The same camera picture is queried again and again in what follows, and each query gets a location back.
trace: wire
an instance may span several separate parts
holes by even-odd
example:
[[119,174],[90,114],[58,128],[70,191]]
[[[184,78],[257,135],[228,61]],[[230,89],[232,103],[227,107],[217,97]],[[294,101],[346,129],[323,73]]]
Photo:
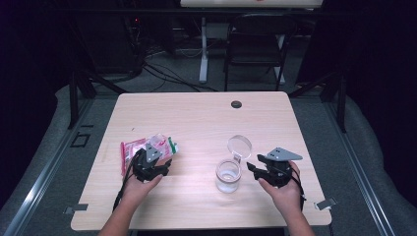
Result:
[[333,226],[331,223],[328,225],[328,230],[330,230],[330,236],[333,236]]
[[123,76],[123,77],[119,77],[119,78],[115,78],[115,79],[109,79],[106,78],[106,80],[108,82],[111,82],[113,84],[117,84],[117,83],[121,83],[121,82],[126,82],[126,81],[130,81],[133,80],[136,76],[141,74],[142,70],[136,70],[136,71],[132,71],[130,72],[128,75]]
[[301,210],[303,210],[303,206],[304,206],[304,202],[305,201],[307,201],[307,199],[306,199],[306,195],[304,194],[304,189],[303,189],[303,186],[301,186],[301,179],[300,179],[300,175],[297,173],[297,171],[295,171],[295,169],[293,169],[292,167],[291,167],[291,170],[292,170],[292,172],[294,172],[296,175],[297,175],[297,177],[298,177],[298,180],[296,179],[296,178],[294,178],[294,176],[292,176],[292,174],[291,174],[291,179],[292,180],[294,180],[295,181],[295,183],[298,185],[298,187],[300,188],[300,207],[301,207]]
[[200,33],[202,33],[202,30],[200,29],[199,25],[197,25],[197,22],[196,22],[196,19],[195,19],[195,18],[193,18],[193,22],[194,22],[194,25],[196,26],[197,30],[198,30]]
[[167,78],[166,78],[166,76],[165,76],[165,79],[163,79],[162,84],[161,84],[160,86],[158,86],[158,87],[156,87],[156,88],[152,89],[150,92],[153,92],[153,91],[156,91],[156,90],[158,90],[158,89],[162,88],[162,87],[165,85],[165,83],[166,83],[166,81],[167,81],[167,80],[168,80],[168,79],[167,79]]
[[[180,52],[181,52],[181,54],[183,54],[184,56],[186,56],[186,57],[188,57],[188,58],[193,58],[193,57],[196,57],[196,56],[198,56],[198,55],[200,55],[200,54],[202,54],[202,52],[203,52],[203,50],[202,49],[178,49]],[[199,52],[197,53],[197,54],[194,54],[194,55],[187,55],[186,53],[184,53],[184,51],[188,51],[188,50],[199,50]]]
[[[161,67],[161,68],[169,71],[175,77],[165,74],[164,72],[162,72],[161,70],[159,70],[156,67]],[[152,69],[153,71],[155,71],[155,73],[159,73],[160,75],[163,75],[165,78],[162,78],[161,76],[156,75],[154,72],[151,72],[150,69]],[[170,83],[185,85],[185,86],[188,86],[188,87],[190,87],[191,89],[193,89],[195,91],[199,91],[199,89],[209,89],[209,90],[212,90],[212,91],[217,91],[214,88],[210,88],[210,87],[206,87],[206,86],[200,86],[200,85],[195,85],[195,84],[189,83],[189,82],[185,81],[183,78],[181,78],[179,75],[177,75],[175,72],[173,72],[171,69],[169,69],[167,67],[164,67],[162,65],[158,65],[158,64],[154,64],[154,63],[153,64],[149,64],[149,63],[145,62],[145,64],[144,64],[144,70],[148,71],[150,74],[152,74],[152,75],[154,75],[154,76],[156,76],[156,77],[158,77],[158,78],[160,78],[162,80],[166,80],[166,81],[168,81]]]
[[131,174],[130,176],[128,176],[128,175],[129,175],[130,170],[131,170],[131,168],[132,168],[132,166],[133,166],[133,163],[135,162],[135,160],[136,160],[138,157],[139,157],[139,156],[138,156],[138,155],[136,155],[136,154],[132,157],[132,160],[131,160],[131,162],[130,162],[130,164],[129,164],[129,167],[128,167],[128,169],[126,170],[125,178],[123,178],[123,184],[122,184],[122,187],[120,188],[120,191],[119,191],[119,193],[117,194],[116,200],[114,201],[113,211],[114,211],[114,209],[116,209],[116,208],[117,208],[117,206],[119,206],[120,200],[122,200],[122,198],[123,198],[123,192],[125,191],[126,183],[127,183],[127,182],[128,182],[128,180],[130,179],[130,177],[132,177],[132,175],[133,175],[133,174]]

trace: human arm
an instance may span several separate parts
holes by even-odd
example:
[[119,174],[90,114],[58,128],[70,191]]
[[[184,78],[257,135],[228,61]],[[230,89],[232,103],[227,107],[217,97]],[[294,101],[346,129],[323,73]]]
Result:
[[[289,163],[296,172],[294,173],[293,171],[292,176],[299,180],[300,170],[293,161],[289,161]],[[270,185],[265,179],[260,178],[259,182],[264,190],[272,197],[273,203],[284,217],[291,236],[315,235],[301,211],[300,188],[294,180],[291,179],[288,184],[279,189]]]
[[153,180],[143,183],[135,177],[129,178],[119,206],[114,209],[98,235],[126,236],[135,210],[161,179],[162,175],[158,175]]

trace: forearm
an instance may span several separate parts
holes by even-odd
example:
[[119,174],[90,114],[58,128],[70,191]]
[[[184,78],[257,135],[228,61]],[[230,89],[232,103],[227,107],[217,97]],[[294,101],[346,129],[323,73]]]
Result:
[[284,215],[288,231],[291,236],[314,236],[315,233],[301,211],[290,212]]
[[136,208],[136,206],[122,200],[104,224],[98,235],[126,236],[129,230],[130,221]]

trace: metal rail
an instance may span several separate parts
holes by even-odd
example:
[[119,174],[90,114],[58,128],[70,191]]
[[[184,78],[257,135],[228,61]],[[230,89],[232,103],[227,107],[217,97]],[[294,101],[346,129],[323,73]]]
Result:
[[353,172],[353,176],[355,177],[358,183],[359,189],[361,190],[365,202],[369,208],[369,212],[375,220],[378,230],[380,231],[381,235],[394,236],[395,233],[391,225],[389,224],[384,209],[381,206],[380,200],[374,192],[374,189],[372,188],[372,185],[369,182],[364,169],[362,168],[362,165],[358,159],[358,156],[355,153],[352,144],[349,141],[347,134],[341,132],[337,124],[334,115],[335,111],[332,104],[330,102],[326,102],[325,109],[328,113],[328,117],[330,118],[332,125],[334,126],[334,129],[337,131],[338,136],[341,142],[343,143],[344,148],[346,149],[348,155],[348,162]]
[[55,173],[57,172],[66,151],[66,147],[70,141],[77,135],[77,131],[85,119],[89,109],[91,108],[93,100],[86,100],[80,109],[80,120],[75,125],[74,129],[68,130],[59,144],[54,156],[46,163],[42,172],[36,182],[34,182],[30,192],[28,193],[22,206],[19,208],[9,227],[4,235],[22,235],[25,227],[28,225],[31,216],[40,203],[45,194],[49,184],[52,182]]

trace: black cable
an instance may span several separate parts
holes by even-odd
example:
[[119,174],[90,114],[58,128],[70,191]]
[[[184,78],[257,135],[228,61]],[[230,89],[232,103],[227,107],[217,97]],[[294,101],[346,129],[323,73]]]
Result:
[[138,158],[138,155],[136,155],[136,154],[135,154],[135,155],[132,157],[132,160],[131,160],[131,162],[130,162],[130,164],[129,164],[128,169],[126,170],[125,177],[123,178],[123,184],[122,184],[122,187],[120,188],[120,191],[119,191],[119,193],[117,194],[116,200],[114,201],[113,211],[114,211],[114,209],[116,209],[116,208],[117,208],[117,206],[119,206],[119,203],[120,203],[120,201],[121,201],[121,200],[122,200],[122,198],[123,198],[123,192],[125,191],[126,183],[127,183],[127,182],[128,182],[128,180],[130,179],[130,177],[132,177],[132,175],[133,175],[133,174],[131,174],[131,175],[129,176],[129,173],[130,173],[130,170],[131,170],[131,168],[132,168],[132,166],[133,166],[133,163],[135,162],[135,159],[136,159],[136,158]]
[[[164,72],[162,72],[159,69],[155,68],[153,65],[158,66],[158,67],[161,67],[161,68],[169,71],[170,73],[172,73],[176,77],[173,77],[173,76],[170,76],[170,75],[165,74]],[[212,91],[217,91],[214,88],[210,88],[210,87],[206,87],[206,86],[200,86],[200,85],[195,85],[195,84],[189,83],[189,82],[185,81],[184,79],[182,79],[179,75],[177,75],[175,72],[173,72],[171,69],[169,69],[167,67],[164,67],[164,66],[158,65],[158,64],[154,64],[154,63],[153,63],[153,65],[145,62],[145,66],[148,66],[148,67],[152,68],[153,70],[155,70],[156,72],[158,72],[158,73],[160,73],[160,74],[162,74],[162,75],[164,75],[164,76],[166,76],[168,78],[171,78],[171,79],[177,81],[178,82],[177,84],[182,84],[182,85],[188,86],[191,89],[194,89],[196,91],[199,91],[197,88],[199,88],[199,89],[209,89],[209,90],[212,90]]]
[[170,82],[170,83],[174,83],[174,84],[181,84],[181,85],[182,85],[182,83],[180,83],[180,82],[176,82],[176,81],[171,81],[171,80],[168,80],[166,77],[165,77],[165,78],[163,78],[163,77],[161,77],[161,76],[159,76],[159,75],[155,74],[154,72],[150,71],[148,68],[144,68],[144,70],[146,70],[148,73],[150,73],[151,75],[153,75],[153,76],[155,76],[155,77],[157,77],[157,78],[159,78],[159,79],[161,79],[161,80],[168,81],[168,82]]
[[111,82],[113,84],[117,84],[117,83],[122,83],[122,82],[126,82],[126,81],[130,81],[133,80],[136,76],[141,74],[142,70],[139,71],[132,71],[130,72],[128,75],[124,76],[124,77],[120,77],[120,78],[116,78],[116,79],[106,79],[108,82]]
[[[291,177],[292,180],[294,180],[294,182],[298,185],[298,187],[300,188],[300,208],[301,210],[303,210],[303,206],[304,206],[304,202],[307,201],[305,194],[304,194],[304,189],[303,186],[301,186],[301,178],[300,175],[297,173],[297,171],[295,171],[294,168],[291,167],[291,176],[289,176],[285,171],[280,170],[280,169],[275,169],[279,172],[281,172],[283,175],[287,176],[287,177]],[[292,172],[294,172],[297,175],[297,178],[294,178],[294,176],[292,176]]]
[[150,92],[153,92],[153,91],[156,91],[156,90],[158,90],[158,89],[160,89],[160,88],[162,88],[164,85],[165,85],[165,83],[166,83],[166,81],[167,81],[168,79],[166,78],[166,76],[165,76],[165,78],[164,79],[162,79],[162,84],[160,85],[160,86],[158,86],[158,87],[156,87],[156,88],[154,88],[154,89],[152,89]]
[[330,236],[333,236],[333,226],[331,223],[328,225],[328,229],[330,230]]

